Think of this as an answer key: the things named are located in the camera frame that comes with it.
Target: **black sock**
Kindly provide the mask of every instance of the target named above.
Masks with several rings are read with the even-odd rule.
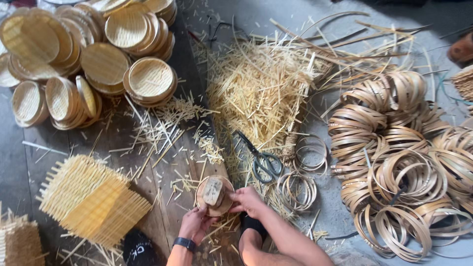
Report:
[[[151,240],[136,228],[131,229],[125,236],[123,259],[127,266],[160,265]]]

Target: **hand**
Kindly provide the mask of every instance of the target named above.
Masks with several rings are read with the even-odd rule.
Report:
[[[253,186],[238,189],[230,194],[230,198],[237,203],[229,210],[230,213],[245,211],[251,218],[259,220],[261,213],[268,208]]]
[[[205,216],[206,213],[206,204],[201,206],[200,210],[198,207],[195,207],[193,210],[186,213],[182,218],[179,237],[190,239],[198,246],[205,236],[205,231],[210,227],[211,224],[219,219],[218,217],[211,218]]]

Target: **leg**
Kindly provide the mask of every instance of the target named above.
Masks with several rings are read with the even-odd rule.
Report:
[[[246,266],[303,266],[288,256],[261,251],[262,245],[263,240],[258,231],[248,228],[243,232],[238,250]]]

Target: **wristwatch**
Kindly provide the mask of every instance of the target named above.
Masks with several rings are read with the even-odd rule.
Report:
[[[190,239],[185,239],[185,238],[178,237],[174,240],[173,247],[174,247],[174,245],[179,245],[179,246],[186,247],[190,252],[194,252],[194,250],[195,250],[195,243],[194,243],[194,241],[192,241]]]

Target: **scissors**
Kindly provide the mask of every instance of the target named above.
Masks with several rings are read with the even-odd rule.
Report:
[[[251,153],[253,154],[253,173],[256,179],[260,180],[263,183],[269,183],[273,179],[277,180],[279,178],[279,175],[282,172],[282,163],[276,157],[274,154],[267,153],[267,152],[259,152],[253,144],[250,142],[250,140],[243,134],[241,131],[237,130],[236,131],[238,135],[240,135],[240,138],[246,143],[248,146],[248,149],[250,149]],[[270,161],[270,158],[273,160],[273,163],[276,164],[276,168]],[[266,165],[268,166],[267,168],[263,166],[262,162],[260,159],[263,159],[263,162],[266,162]],[[261,175],[258,173],[258,168],[268,174],[270,176],[269,179],[263,179]]]

